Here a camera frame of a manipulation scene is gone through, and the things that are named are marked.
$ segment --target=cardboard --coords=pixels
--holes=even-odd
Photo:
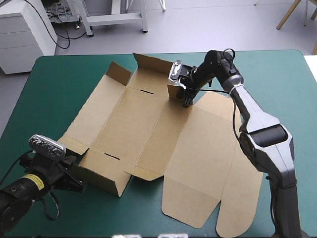
[[[184,108],[175,98],[179,87],[167,85],[172,63],[134,57],[132,77],[111,63],[59,140],[85,153],[77,176],[116,196],[131,175],[148,181],[164,176],[163,213],[200,228],[221,201],[218,234],[242,234],[256,212],[262,173],[234,137],[232,100],[207,93]]]

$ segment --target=metal frame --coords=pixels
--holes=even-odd
[[[166,11],[165,0],[158,0],[163,11]],[[126,0],[125,12],[130,10],[133,0]]]
[[[76,0],[88,36],[93,36],[93,26],[115,25],[141,21],[143,32],[148,31],[145,0],[140,1],[140,13],[120,13],[121,0],[112,0],[111,15],[89,16],[84,0]]]

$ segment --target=cardboard tab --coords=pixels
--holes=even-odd
[[[131,72],[112,61],[106,75],[126,86],[131,77]]]
[[[159,58],[140,55],[133,53],[133,56],[138,63],[139,68],[147,68],[154,72],[161,72],[168,76],[173,63],[170,61],[165,61]]]
[[[63,145],[67,145],[67,149],[79,154],[83,155],[88,149],[88,145],[84,145],[79,141],[67,136],[66,134],[61,137],[58,142],[62,143]]]

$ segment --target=white cabinet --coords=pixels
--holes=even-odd
[[[29,2],[57,41],[41,0]],[[55,47],[40,17],[27,2],[12,0],[0,7],[0,67],[5,73],[31,71],[36,59],[54,55]]]

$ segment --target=white table leg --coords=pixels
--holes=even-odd
[[[308,14],[308,0],[306,0],[304,26],[307,25],[307,14]]]
[[[126,0],[126,5],[125,5],[125,12],[128,12],[131,5],[132,5],[133,0]]]
[[[166,7],[165,7],[165,0],[158,0],[160,3],[160,6],[162,7],[163,11],[166,11]]]
[[[78,6],[78,9],[79,9],[79,13],[80,13],[81,19],[83,20],[84,27],[85,27],[87,35],[88,36],[93,36],[93,32],[90,29],[90,26],[89,26],[88,21],[87,21],[88,12],[87,12],[87,9],[86,9],[85,2],[83,2],[83,1],[84,0],[76,0],[77,6]]]
[[[140,0],[141,18],[143,24],[143,32],[148,31],[147,10],[145,8],[145,0]]]

